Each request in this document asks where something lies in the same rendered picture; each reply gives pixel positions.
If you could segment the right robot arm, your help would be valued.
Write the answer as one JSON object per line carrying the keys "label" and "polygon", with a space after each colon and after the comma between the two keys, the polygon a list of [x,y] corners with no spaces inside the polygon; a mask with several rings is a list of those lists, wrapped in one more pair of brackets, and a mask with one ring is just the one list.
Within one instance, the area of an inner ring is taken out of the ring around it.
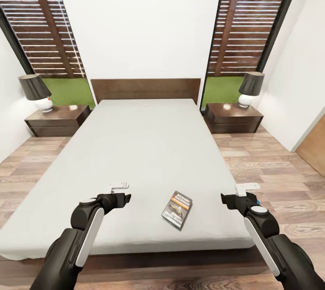
{"label": "right robot arm", "polygon": [[279,234],[275,217],[257,202],[253,193],[246,192],[258,189],[258,183],[236,184],[236,194],[221,193],[222,203],[229,210],[242,213],[246,229],[284,290],[325,290],[325,282],[314,270],[307,253],[285,234]]}

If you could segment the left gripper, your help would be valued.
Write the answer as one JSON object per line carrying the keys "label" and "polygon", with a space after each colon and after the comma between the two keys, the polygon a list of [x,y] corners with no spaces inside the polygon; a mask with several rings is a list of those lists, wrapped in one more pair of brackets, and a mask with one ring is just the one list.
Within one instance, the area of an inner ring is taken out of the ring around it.
{"label": "left gripper", "polygon": [[110,202],[110,210],[114,208],[123,208],[127,203],[130,202],[131,194],[125,195],[125,193],[114,193],[114,194],[99,194],[98,198],[107,198]]}

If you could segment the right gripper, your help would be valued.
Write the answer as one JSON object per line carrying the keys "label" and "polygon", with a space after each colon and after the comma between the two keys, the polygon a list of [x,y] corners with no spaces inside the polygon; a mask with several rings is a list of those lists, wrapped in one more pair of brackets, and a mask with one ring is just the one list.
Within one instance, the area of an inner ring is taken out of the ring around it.
{"label": "right gripper", "polygon": [[227,204],[227,208],[229,210],[239,210],[240,206],[245,201],[250,201],[252,203],[257,203],[256,196],[253,193],[247,193],[244,197],[239,197],[236,194],[227,194],[224,196],[221,193],[222,203],[225,205]]}

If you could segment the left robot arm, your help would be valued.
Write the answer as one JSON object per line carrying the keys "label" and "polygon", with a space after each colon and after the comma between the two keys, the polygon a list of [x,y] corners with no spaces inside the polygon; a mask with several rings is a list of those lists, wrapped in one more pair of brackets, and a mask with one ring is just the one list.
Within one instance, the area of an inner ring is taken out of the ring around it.
{"label": "left robot arm", "polygon": [[47,250],[45,262],[29,290],[74,290],[104,216],[114,208],[123,208],[131,194],[115,193],[127,189],[126,181],[106,182],[104,194],[83,200],[71,216],[72,228],[65,229]]}

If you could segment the hardback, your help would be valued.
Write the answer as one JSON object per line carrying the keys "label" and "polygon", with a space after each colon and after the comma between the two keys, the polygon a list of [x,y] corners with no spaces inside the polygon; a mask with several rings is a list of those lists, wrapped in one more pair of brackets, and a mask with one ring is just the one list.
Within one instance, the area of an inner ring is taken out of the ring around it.
{"label": "hardback", "polygon": [[173,223],[177,227],[181,227],[188,210],[192,204],[192,199],[175,191],[171,200],[165,207],[162,217]]}

